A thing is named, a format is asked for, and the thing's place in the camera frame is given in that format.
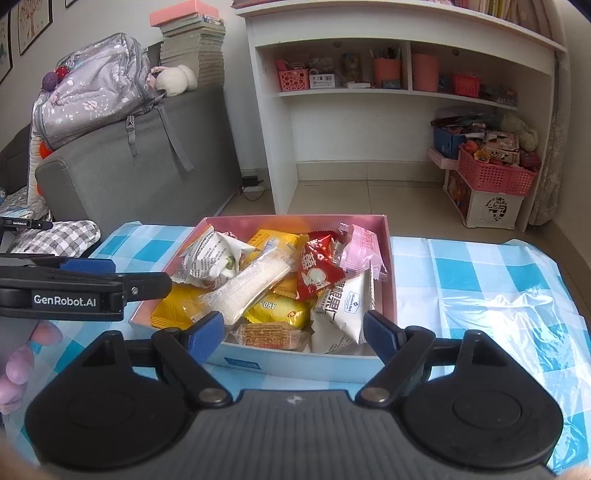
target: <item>blue gripper pad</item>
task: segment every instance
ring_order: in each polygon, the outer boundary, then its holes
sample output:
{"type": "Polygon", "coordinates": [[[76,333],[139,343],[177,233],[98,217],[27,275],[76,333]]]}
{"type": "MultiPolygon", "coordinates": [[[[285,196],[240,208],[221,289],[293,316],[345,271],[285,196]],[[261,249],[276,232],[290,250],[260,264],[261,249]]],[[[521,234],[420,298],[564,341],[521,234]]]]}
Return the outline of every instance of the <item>blue gripper pad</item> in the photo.
{"type": "Polygon", "coordinates": [[[113,274],[115,262],[106,258],[71,258],[60,265],[60,270],[96,275],[113,274]]]}
{"type": "Polygon", "coordinates": [[[203,365],[226,336],[223,315],[211,312],[189,330],[187,352],[199,365],[203,365]]]}
{"type": "Polygon", "coordinates": [[[370,310],[363,316],[363,335],[384,364],[387,364],[405,343],[404,330],[375,310],[370,310]]]}

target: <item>pink basket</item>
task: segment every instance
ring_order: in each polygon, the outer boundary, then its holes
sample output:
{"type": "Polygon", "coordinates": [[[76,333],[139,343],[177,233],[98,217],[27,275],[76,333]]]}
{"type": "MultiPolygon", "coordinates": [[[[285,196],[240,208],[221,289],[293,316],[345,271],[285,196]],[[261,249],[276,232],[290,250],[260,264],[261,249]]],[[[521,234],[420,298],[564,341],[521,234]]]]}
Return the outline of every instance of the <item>pink basket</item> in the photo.
{"type": "Polygon", "coordinates": [[[480,95],[480,78],[454,73],[453,91],[456,95],[478,98],[478,95],[480,95]]]}
{"type": "Polygon", "coordinates": [[[459,172],[473,190],[507,193],[527,197],[537,175],[536,172],[515,167],[501,167],[476,160],[460,147],[459,172]]]}
{"type": "Polygon", "coordinates": [[[281,82],[281,90],[293,92],[295,90],[308,90],[310,88],[310,75],[308,70],[286,70],[277,72],[281,82]]]}

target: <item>white plush toy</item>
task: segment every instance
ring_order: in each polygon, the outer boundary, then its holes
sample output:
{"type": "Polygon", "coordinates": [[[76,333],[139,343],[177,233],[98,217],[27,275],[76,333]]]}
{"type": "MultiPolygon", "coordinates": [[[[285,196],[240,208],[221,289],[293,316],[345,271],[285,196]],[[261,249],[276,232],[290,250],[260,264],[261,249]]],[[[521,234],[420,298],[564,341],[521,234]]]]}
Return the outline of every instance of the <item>white plush toy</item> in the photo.
{"type": "Polygon", "coordinates": [[[186,65],[154,67],[152,74],[154,73],[158,73],[155,83],[156,90],[166,90],[169,97],[197,89],[197,77],[186,65]]]}

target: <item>blue box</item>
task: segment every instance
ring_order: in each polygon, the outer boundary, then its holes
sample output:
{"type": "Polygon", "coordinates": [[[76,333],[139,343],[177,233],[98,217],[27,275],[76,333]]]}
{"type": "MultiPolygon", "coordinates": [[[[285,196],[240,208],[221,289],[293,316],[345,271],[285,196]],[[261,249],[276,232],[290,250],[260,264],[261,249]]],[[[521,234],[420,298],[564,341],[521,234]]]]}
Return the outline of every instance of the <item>blue box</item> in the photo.
{"type": "Polygon", "coordinates": [[[464,135],[452,135],[439,127],[434,127],[433,134],[435,150],[446,158],[457,160],[460,145],[466,143],[466,137],[464,135]]]}

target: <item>pink box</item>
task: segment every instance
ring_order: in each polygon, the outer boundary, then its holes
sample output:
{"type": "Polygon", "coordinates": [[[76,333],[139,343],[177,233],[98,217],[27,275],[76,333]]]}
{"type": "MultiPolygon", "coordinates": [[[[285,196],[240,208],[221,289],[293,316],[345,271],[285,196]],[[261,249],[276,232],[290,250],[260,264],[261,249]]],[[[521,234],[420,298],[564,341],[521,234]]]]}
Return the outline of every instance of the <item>pink box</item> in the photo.
{"type": "Polygon", "coordinates": [[[186,17],[192,14],[203,14],[210,17],[219,17],[219,11],[215,7],[210,7],[199,0],[189,0],[182,4],[173,5],[171,7],[163,8],[156,12],[150,13],[150,25],[152,27],[159,27],[172,20],[186,17]]]}
{"type": "Polygon", "coordinates": [[[441,155],[433,147],[428,147],[427,156],[429,159],[442,170],[457,170],[460,166],[459,160],[452,160],[441,155]]]}
{"type": "MultiPolygon", "coordinates": [[[[384,215],[259,215],[237,217],[206,217],[187,238],[185,244],[168,263],[166,273],[172,274],[181,259],[178,254],[213,225],[219,232],[232,232],[248,241],[259,229],[289,233],[309,233],[318,230],[337,230],[339,225],[354,223],[375,232],[388,279],[376,285],[376,309],[396,323],[396,294],[392,263],[392,249],[388,222],[384,215]]],[[[151,314],[159,300],[144,301],[131,319],[133,325],[151,326],[151,314]]],[[[366,383],[383,366],[376,356],[331,355],[318,353],[268,350],[223,342],[208,360],[214,365],[256,371],[279,377],[303,378],[332,382],[366,383]]]]}

